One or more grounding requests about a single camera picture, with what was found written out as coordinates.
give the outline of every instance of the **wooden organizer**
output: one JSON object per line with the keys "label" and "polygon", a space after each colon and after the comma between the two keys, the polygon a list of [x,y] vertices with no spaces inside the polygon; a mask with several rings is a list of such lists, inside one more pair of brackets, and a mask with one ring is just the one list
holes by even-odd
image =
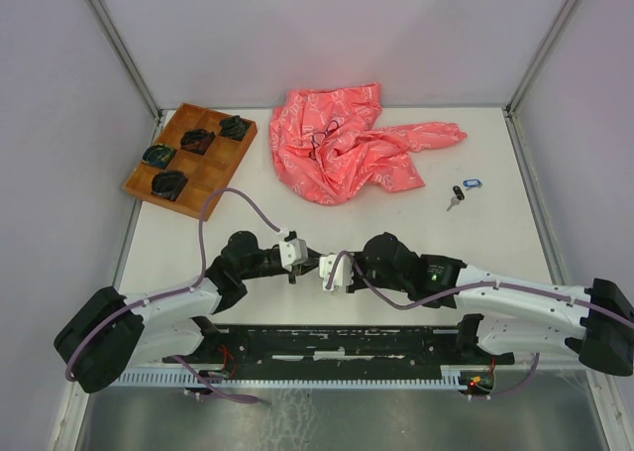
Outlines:
{"label": "wooden organizer", "polygon": [[[123,188],[135,198],[148,201],[154,205],[168,208],[193,218],[200,217],[200,211],[209,194],[229,184],[253,141],[258,127],[254,121],[242,141],[234,141],[220,137],[220,121],[232,117],[229,114],[205,109],[192,104],[181,104],[169,120],[155,144],[166,144],[176,149],[166,169],[158,169],[139,163]],[[180,148],[183,134],[192,129],[206,129],[214,132],[216,138],[204,155],[193,154]],[[180,170],[187,177],[187,185],[174,201],[152,194],[152,179],[157,173],[167,170]],[[221,195],[216,196],[207,207],[204,219],[207,221]]]}

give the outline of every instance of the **blue tag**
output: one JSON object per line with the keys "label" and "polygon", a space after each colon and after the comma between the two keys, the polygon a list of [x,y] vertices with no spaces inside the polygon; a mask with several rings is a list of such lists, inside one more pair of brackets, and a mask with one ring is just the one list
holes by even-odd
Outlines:
{"label": "blue tag", "polygon": [[469,180],[463,181],[463,185],[466,188],[480,188],[482,186],[482,182],[477,178],[470,178]]}

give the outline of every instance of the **black string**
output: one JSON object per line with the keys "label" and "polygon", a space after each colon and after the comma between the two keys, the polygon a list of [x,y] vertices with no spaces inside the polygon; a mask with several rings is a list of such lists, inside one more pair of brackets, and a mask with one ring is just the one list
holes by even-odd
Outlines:
{"label": "black string", "polygon": [[[330,129],[330,125],[331,125],[333,122],[334,122],[335,124],[337,124],[337,127],[336,127],[336,128],[334,128],[334,129]],[[311,140],[310,140],[310,143],[311,143],[311,144],[312,144],[312,146],[313,146],[313,150],[312,150],[310,153],[308,153],[308,157],[309,157],[311,160],[313,160],[313,161],[317,162],[317,157],[315,156],[315,151],[317,150],[317,148],[318,148],[319,146],[321,146],[321,144],[318,144],[318,143],[315,141],[315,136],[316,136],[317,134],[323,134],[323,135],[324,135],[324,139],[321,141],[321,142],[322,142],[322,144],[323,144],[323,142],[324,142],[324,141],[328,138],[328,136],[329,136],[330,134],[332,134],[333,132],[335,132],[337,129],[339,129],[339,123],[338,123],[335,119],[333,119],[333,120],[331,120],[331,121],[328,123],[328,125],[326,126],[326,130],[325,130],[325,131],[323,131],[323,132],[322,132],[322,131],[320,131],[320,132],[316,132],[316,133],[314,133],[314,134],[313,134],[313,136],[312,136],[312,138],[311,138]]]}

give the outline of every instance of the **white table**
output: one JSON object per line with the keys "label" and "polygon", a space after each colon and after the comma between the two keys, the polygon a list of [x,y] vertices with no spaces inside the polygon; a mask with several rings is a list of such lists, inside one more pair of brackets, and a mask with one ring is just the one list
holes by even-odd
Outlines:
{"label": "white table", "polygon": [[[519,168],[497,108],[385,109],[377,127],[424,121],[456,122],[468,134],[461,143],[411,157],[427,183],[423,188],[388,193],[376,185],[339,206],[308,202],[279,182],[268,150],[268,109],[227,111],[255,120],[258,134],[230,186],[248,194],[277,226],[294,229],[321,253],[359,251],[372,236],[388,231],[419,254],[440,254],[480,268],[530,281],[550,277]],[[483,187],[447,212],[452,186],[479,178]],[[209,264],[239,230],[254,232],[262,248],[278,241],[236,195],[225,193],[205,224]],[[123,273],[123,294],[165,287],[193,278],[200,271],[196,220],[143,203]],[[455,310],[399,311],[369,290],[330,293],[316,272],[298,278],[247,282],[249,294],[232,309],[216,314],[217,323],[453,325]],[[404,293],[389,294],[407,302]]]}

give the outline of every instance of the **red fabric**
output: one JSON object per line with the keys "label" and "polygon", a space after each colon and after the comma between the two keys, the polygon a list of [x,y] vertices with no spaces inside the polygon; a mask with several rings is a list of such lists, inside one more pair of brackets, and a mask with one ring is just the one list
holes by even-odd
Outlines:
{"label": "red fabric", "polygon": [[453,146],[467,134],[444,122],[373,129],[379,96],[378,84],[288,91],[268,126],[277,177],[322,205],[349,200],[367,182],[388,191],[424,186],[407,152]]}

